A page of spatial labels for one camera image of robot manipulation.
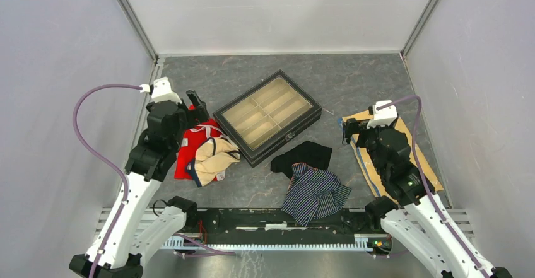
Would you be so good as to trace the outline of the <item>black underwear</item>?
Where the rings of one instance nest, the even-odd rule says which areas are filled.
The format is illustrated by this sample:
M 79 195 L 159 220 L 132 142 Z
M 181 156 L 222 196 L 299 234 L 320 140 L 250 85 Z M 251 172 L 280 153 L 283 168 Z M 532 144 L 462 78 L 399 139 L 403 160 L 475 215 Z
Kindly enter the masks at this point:
M 288 179 L 293 176 L 292 166 L 295 163 L 306 163 L 307 165 L 326 170 L 331 160 L 332 148 L 320 145 L 316 142 L 305 141 L 295 148 L 275 157 L 270 164 L 270 171 L 282 173 Z

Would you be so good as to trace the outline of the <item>beige underwear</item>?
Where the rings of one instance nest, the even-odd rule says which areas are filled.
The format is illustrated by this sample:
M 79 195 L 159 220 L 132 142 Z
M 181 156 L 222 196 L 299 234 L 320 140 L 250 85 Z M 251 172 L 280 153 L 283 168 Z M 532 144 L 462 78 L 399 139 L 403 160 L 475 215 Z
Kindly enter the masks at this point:
M 197 187 L 211 183 L 219 173 L 240 161 L 239 148 L 224 137 L 209 137 L 185 168 Z

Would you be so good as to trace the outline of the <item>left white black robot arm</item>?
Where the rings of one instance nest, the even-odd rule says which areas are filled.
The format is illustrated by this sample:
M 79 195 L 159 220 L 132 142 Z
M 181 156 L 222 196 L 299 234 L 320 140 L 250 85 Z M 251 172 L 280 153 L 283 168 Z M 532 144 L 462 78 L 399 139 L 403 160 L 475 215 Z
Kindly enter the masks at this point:
M 196 203 L 174 197 L 140 234 L 136 230 L 148 203 L 175 164 L 187 130 L 209 120 L 206 103 L 194 90 L 186 92 L 193 108 L 181 98 L 147 104 L 147 127 L 132 148 L 124 169 L 113 166 L 122 185 L 111 212 L 91 247 L 74 255 L 69 269 L 80 277 L 142 277 L 146 264 L 173 233 L 193 231 Z

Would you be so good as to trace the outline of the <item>red underwear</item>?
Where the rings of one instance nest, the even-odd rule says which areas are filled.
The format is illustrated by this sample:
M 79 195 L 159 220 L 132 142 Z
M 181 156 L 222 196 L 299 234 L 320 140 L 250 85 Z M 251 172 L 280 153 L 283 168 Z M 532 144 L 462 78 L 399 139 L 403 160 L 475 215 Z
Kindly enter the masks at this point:
M 222 134 L 219 124 L 213 118 L 186 130 L 177 155 L 174 178 L 176 180 L 191 180 L 192 177 L 186 172 L 186 169 L 187 165 L 194 159 L 197 149 L 209 137 L 220 137 Z

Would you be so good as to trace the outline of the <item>blue striped boxer shorts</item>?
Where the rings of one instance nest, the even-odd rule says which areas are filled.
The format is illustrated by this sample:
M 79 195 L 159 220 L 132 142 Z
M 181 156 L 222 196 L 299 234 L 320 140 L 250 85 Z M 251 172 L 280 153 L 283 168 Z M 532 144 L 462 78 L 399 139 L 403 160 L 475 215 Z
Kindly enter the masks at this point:
M 351 188 L 333 172 L 306 163 L 295 163 L 291 168 L 293 176 L 281 210 L 297 224 L 307 227 L 313 220 L 331 216 L 344 207 Z

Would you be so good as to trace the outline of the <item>black compartment box glass lid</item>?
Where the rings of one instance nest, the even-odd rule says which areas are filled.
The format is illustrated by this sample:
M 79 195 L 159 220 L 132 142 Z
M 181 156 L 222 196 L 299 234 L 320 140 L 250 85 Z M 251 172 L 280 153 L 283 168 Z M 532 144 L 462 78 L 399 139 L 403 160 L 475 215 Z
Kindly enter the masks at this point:
M 213 118 L 255 167 L 322 115 L 322 107 L 282 70 L 214 112 Z

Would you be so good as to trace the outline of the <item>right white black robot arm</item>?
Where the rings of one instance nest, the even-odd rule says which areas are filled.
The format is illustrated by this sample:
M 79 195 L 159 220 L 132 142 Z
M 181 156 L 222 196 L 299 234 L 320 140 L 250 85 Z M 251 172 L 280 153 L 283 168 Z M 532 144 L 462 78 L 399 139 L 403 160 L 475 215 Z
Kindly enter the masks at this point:
M 368 128 L 368 120 L 339 120 L 343 140 L 352 145 L 364 174 L 375 173 L 385 188 L 385 195 L 365 207 L 366 228 L 393 236 L 434 277 L 511 277 L 480 254 L 452 219 L 411 160 L 413 147 L 397 122 Z

